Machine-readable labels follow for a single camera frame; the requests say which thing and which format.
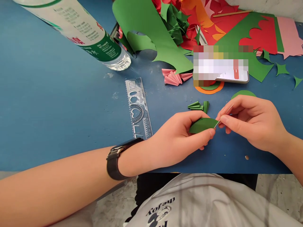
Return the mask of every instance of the plastic ruler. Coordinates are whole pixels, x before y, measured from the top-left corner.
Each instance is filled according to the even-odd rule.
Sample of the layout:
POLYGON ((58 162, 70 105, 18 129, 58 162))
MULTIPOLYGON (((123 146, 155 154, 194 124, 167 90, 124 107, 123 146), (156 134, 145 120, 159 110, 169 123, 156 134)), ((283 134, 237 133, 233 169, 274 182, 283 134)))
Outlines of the plastic ruler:
POLYGON ((152 136, 147 103, 141 77, 125 81, 130 117, 135 138, 148 139, 152 136))

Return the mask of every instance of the wristwatch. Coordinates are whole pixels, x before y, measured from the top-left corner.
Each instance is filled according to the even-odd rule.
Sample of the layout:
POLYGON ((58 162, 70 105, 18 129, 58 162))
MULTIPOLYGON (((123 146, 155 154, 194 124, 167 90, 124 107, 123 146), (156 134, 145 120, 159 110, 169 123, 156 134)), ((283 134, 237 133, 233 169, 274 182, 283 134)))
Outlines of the wristwatch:
POLYGON ((132 145, 144 141, 142 138, 136 138, 128 140, 122 144, 119 144, 113 147, 109 154, 107 155, 107 173, 108 175, 114 180, 126 180, 129 177, 123 176, 119 169, 118 169, 118 158, 120 157, 121 153, 124 152, 126 149, 130 148, 132 145))

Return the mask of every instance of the concrete floor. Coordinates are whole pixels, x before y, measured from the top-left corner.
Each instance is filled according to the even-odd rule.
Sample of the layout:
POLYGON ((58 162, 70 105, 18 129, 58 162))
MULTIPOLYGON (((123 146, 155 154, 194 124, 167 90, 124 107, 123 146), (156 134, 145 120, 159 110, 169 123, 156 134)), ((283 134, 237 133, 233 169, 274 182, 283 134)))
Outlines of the concrete floor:
MULTIPOLYGON (((0 172, 0 179, 14 172, 0 172)), ((134 178, 125 187, 97 202, 93 216, 94 227, 122 227, 135 208, 137 185, 134 178)), ((292 174, 259 174, 256 192, 284 212, 303 223, 303 187, 292 174)))

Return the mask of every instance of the white wall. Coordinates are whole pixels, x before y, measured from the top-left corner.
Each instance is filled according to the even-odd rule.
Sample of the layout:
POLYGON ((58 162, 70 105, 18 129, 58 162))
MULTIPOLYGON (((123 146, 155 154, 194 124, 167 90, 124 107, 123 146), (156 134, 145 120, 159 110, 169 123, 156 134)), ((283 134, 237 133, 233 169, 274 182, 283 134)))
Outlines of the white wall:
POLYGON ((240 9, 270 13, 303 22, 303 0, 226 0, 240 9))

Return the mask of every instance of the plastic water bottle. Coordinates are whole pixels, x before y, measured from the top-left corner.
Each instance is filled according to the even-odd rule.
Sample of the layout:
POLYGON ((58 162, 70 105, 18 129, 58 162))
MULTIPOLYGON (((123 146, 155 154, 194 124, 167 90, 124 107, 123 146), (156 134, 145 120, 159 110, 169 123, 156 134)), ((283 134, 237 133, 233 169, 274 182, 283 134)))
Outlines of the plastic water bottle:
POLYGON ((70 41, 101 61, 121 71, 131 60, 77 0, 13 0, 43 20, 70 41))

